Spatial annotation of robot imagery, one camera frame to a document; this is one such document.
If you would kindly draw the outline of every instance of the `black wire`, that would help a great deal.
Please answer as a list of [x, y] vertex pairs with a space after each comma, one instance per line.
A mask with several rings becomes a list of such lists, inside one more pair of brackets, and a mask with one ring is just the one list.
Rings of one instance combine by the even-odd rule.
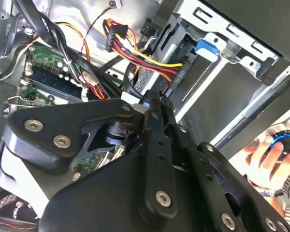
[[8, 75], [9, 73], [11, 73], [17, 63], [17, 58], [18, 58], [18, 55], [19, 53], [26, 47], [26, 45], [20, 45], [14, 52], [14, 55], [13, 55], [13, 59], [12, 59], [12, 62], [10, 64], [10, 66], [5, 70], [3, 71], [1, 74], [0, 74], [0, 80], [2, 78], [4, 78], [6, 75]]
[[103, 64], [100, 68], [99, 71], [100, 72], [105, 72], [107, 70], [109, 70], [111, 67], [113, 67], [114, 65], [118, 64], [120, 61], [123, 60], [123, 57], [121, 56], [116, 56], [115, 58], [111, 59], [109, 62]]
[[89, 32], [90, 32], [90, 30], [93, 28], [93, 26], [95, 25], [95, 23], [98, 21], [98, 19], [99, 18], [101, 18], [101, 16], [103, 16], [106, 12], [108, 12], [109, 10], [111, 10], [111, 9], [116, 9], [116, 7], [115, 6], [112, 6], [111, 4], [110, 4], [110, 6], [109, 7], [107, 7], [106, 9], [104, 9], [102, 12], [101, 12], [101, 14], [92, 22], [92, 24], [89, 26], [89, 28], [88, 28], [88, 30], [87, 30], [87, 32], [86, 32], [86, 35], [85, 35], [85, 37], [84, 37], [84, 40], [87, 38], [87, 36], [88, 36], [88, 34], [89, 34]]
[[11, 24], [8, 36], [7, 36], [7, 40], [6, 40], [6, 48], [5, 51], [3, 53], [3, 56], [6, 57], [7, 55], [9, 55], [13, 49], [13, 44], [15, 41], [15, 37], [16, 37], [16, 33], [17, 33], [17, 27], [18, 27], [18, 22], [21, 18], [21, 14], [16, 15], [13, 18], [13, 22]]
[[142, 98], [142, 95], [132, 86], [132, 84], [130, 83], [130, 79], [129, 79], [129, 73], [133, 70], [133, 68], [135, 68], [135, 65], [132, 63], [129, 63], [127, 68], [126, 68], [126, 72], [124, 74], [123, 86], [125, 87], [125, 91], [127, 93], [140, 99], [140, 98]]

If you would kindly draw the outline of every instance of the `red wire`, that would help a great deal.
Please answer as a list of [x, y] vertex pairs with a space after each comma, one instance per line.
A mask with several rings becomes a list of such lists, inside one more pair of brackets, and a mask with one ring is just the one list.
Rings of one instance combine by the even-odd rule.
[[18, 227], [18, 226], [14, 226], [12, 224], [8, 224], [8, 223], [2, 222], [2, 221], [0, 221], [0, 225], [5, 225], [5, 226], [11, 227], [11, 228], [25, 230], [25, 231], [30, 231], [30, 230], [35, 229], [35, 227]]
[[[137, 58], [135, 58], [135, 57], [131, 57], [128, 53], [126, 53], [125, 51], [123, 51], [123, 50], [120, 48], [119, 44], [118, 44], [116, 41], [114, 41], [114, 45], [115, 45], [116, 49], [119, 50], [119, 51], [120, 51], [122, 54], [124, 54], [126, 57], [128, 57], [128, 58], [130, 58], [130, 59], [132, 59], [132, 60], [134, 60], [134, 61], [136, 61], [136, 62], [139, 62], [139, 63], [141, 63], [141, 64], [144, 65], [144, 66], [148, 66], [148, 65], [150, 65], [149, 63], [146, 63], [146, 62], [144, 62], [144, 61], [142, 61], [142, 60], [140, 60], [140, 59], [137, 59]], [[165, 69], [165, 68], [157, 68], [157, 67], [152, 67], [152, 69], [157, 70], [157, 71], [165, 71], [165, 72], [169, 72], [169, 73], [177, 74], [176, 70], [173, 70], [173, 69]]]

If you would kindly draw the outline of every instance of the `green circuit board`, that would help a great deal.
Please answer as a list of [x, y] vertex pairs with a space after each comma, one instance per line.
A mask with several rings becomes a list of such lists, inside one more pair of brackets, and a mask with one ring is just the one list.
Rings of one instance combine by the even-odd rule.
[[29, 55], [31, 56], [33, 69], [38, 67], [40, 69], [47, 70], [54, 75], [67, 75], [70, 73], [69, 70], [66, 72], [64, 71], [67, 66], [63, 61], [63, 57], [52, 51], [52, 49], [47, 46], [33, 44], [30, 47]]

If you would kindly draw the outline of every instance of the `black plastic part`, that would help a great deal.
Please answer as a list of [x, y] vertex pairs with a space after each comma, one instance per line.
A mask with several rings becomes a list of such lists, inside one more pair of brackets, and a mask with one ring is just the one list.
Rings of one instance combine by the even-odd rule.
[[284, 146], [284, 150], [278, 159], [278, 161], [282, 161], [287, 154], [290, 153], [290, 130], [280, 131], [279, 133], [274, 134], [273, 138], [276, 139], [275, 143], [281, 142]]
[[125, 39], [127, 36], [127, 32], [128, 32], [128, 25], [113, 25], [110, 27], [109, 33], [108, 33], [108, 37], [106, 40], [106, 46], [105, 49], [108, 52], [112, 52], [112, 48], [113, 48], [113, 42], [114, 39], [116, 38], [116, 34], [118, 34], [122, 39]]
[[280, 139], [279, 142], [281, 142], [284, 145], [283, 154], [278, 159], [279, 161], [282, 161], [287, 156], [287, 154], [290, 153], [290, 137]]
[[[100, 128], [119, 119], [129, 121], [133, 116], [132, 108], [119, 99], [19, 110], [8, 117], [3, 137], [6, 146], [16, 156], [47, 172], [62, 173], [82, 149], [82, 127], [94, 125]], [[39, 132], [31, 132], [24, 127], [20, 130], [19, 125], [23, 126], [28, 119], [41, 121], [44, 128]], [[67, 136], [72, 142], [71, 146], [55, 146], [53, 139], [57, 135]]]
[[186, 73], [190, 70], [191, 66], [192, 64], [189, 61], [183, 64], [183, 66], [178, 70], [177, 75], [173, 78], [173, 81], [168, 84], [171, 89], [176, 89], [178, 87], [178, 85], [185, 78]]
[[267, 65], [262, 66], [262, 68], [257, 71], [257, 77], [259, 77], [260, 80], [267, 86], [274, 83], [276, 78], [290, 65], [290, 63], [283, 58], [280, 58], [273, 66], [270, 65], [272, 62], [272, 60], [267, 59], [264, 62], [267, 63]]
[[147, 18], [141, 29], [141, 34], [146, 37], [151, 37], [156, 34], [158, 26], [152, 22], [150, 18]]

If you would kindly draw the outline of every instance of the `wire bundle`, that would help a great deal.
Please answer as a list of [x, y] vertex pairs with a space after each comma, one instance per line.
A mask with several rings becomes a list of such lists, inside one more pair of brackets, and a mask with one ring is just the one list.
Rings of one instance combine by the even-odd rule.
[[[103, 30], [106, 38], [108, 38], [110, 28], [113, 25], [122, 25], [122, 24], [117, 23], [112, 19], [104, 20]], [[129, 47], [127, 43], [125, 43], [124, 46], [123, 43], [125, 41], [127, 41], [131, 46]], [[159, 72], [169, 82], [172, 81], [169, 75], [170, 74], [176, 75], [177, 68], [183, 65], [182, 63], [177, 64], [160, 63], [141, 53], [137, 48], [135, 34], [131, 28], [128, 28], [128, 33], [125, 40], [121, 38], [118, 34], [116, 34], [116, 37], [114, 39], [113, 51], [122, 56], [124, 59], [128, 60], [130, 63], [134, 64], [136, 66], [134, 69], [135, 73], [137, 73], [139, 67], [142, 67], [148, 70]]]
[[[86, 37], [84, 37], [82, 35], [82, 33], [75, 27], [73, 26], [71, 23], [67, 23], [67, 22], [57, 22], [57, 25], [63, 25], [63, 26], [68, 26], [70, 28], [72, 28], [83, 40], [83, 46], [85, 47], [85, 51], [86, 51], [86, 59], [88, 62], [90, 62], [91, 58], [90, 58], [90, 51], [89, 51], [89, 47], [86, 41]], [[105, 99], [105, 95], [104, 95], [104, 90], [101, 88], [100, 84], [97, 84], [96, 86], [91, 85], [90, 83], [87, 82], [87, 84], [89, 85], [91, 91], [94, 93], [94, 95], [96, 95], [97, 98], [99, 99]]]

